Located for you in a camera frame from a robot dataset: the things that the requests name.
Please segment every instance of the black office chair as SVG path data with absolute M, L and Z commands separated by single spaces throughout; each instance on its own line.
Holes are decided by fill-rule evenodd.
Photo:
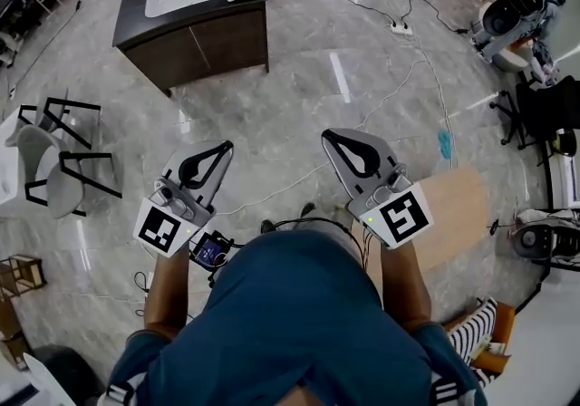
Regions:
M 511 127 L 502 145 L 519 137 L 518 150 L 539 142 L 550 142 L 552 151 L 566 156 L 575 155 L 573 129 L 580 129 L 580 82 L 567 76 L 558 84 L 546 89 L 532 90 L 526 83 L 516 86 L 517 106 L 508 91 L 500 96 L 507 98 L 509 109 L 490 103 L 489 108 L 505 113 L 511 119 Z

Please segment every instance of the marble floor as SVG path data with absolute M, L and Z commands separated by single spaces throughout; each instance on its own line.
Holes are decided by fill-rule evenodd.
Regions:
M 0 72 L 1 86 L 8 89 L 23 77 L 76 1 L 66 0 L 27 38 L 14 67 Z M 408 0 L 354 1 L 394 16 L 408 9 Z M 469 24 L 475 11 L 473 0 L 430 1 L 455 27 Z M 450 33 L 425 4 L 413 5 L 416 37 L 407 39 L 390 32 L 386 17 L 344 0 L 269 0 L 269 74 L 263 67 L 231 72 L 179 87 L 168 99 L 111 47 L 120 2 L 82 0 L 78 14 L 18 83 L 15 98 L 0 103 L 6 117 L 19 104 L 68 88 L 71 99 L 102 105 L 99 148 L 115 153 L 123 189 L 122 200 L 92 192 L 87 218 L 0 219 L 2 256 L 22 252 L 43 259 L 48 286 L 14 300 L 33 346 L 69 345 L 107 377 L 125 339 L 142 324 L 134 311 L 143 293 L 133 275 L 154 264 L 131 236 L 140 199 L 150 194 L 170 153 L 194 141 L 235 144 L 215 198 L 220 215 L 214 226 L 237 242 L 253 237 L 263 218 L 295 217 L 306 201 L 326 211 L 344 202 L 332 168 L 323 166 L 320 133 L 358 126 L 381 102 L 363 128 L 391 143 L 413 179 L 451 165 L 474 166 L 487 188 L 490 223 L 507 223 L 520 208 L 546 204 L 537 154 L 501 146 L 505 127 L 488 108 L 508 79 L 480 61 L 465 36 Z M 446 111 L 452 160 L 442 156 L 439 143 L 448 129 Z M 195 315 L 208 287 L 201 268 L 192 265 L 190 275 L 189 311 Z M 538 275 L 514 256 L 501 232 L 425 279 L 434 317 L 444 320 L 476 296 L 517 305 Z

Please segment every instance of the blue shirt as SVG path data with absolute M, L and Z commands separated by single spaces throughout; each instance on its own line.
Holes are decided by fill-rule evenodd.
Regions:
M 427 405 L 433 372 L 485 404 L 440 326 L 406 333 L 359 263 L 309 230 L 246 245 L 173 342 L 130 337 L 111 383 L 141 372 L 139 405 L 271 405 L 297 384 L 325 404 Z

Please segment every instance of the wooden board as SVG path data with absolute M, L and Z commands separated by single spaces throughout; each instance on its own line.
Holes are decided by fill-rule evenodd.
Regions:
M 413 240 L 422 272 L 475 246 L 486 233 L 488 206 L 483 179 L 465 166 L 419 182 L 433 226 Z M 363 242 L 363 226 L 353 222 L 353 235 Z M 367 273 L 382 294 L 381 247 L 371 240 Z

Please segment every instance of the cardboard box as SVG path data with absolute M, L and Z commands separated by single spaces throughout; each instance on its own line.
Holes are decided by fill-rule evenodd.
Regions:
M 9 340 L 22 332 L 10 298 L 0 293 L 0 340 Z
M 16 335 L 10 340 L 0 342 L 0 352 L 18 371 L 26 369 L 24 353 L 32 354 L 30 346 L 28 346 L 22 334 Z

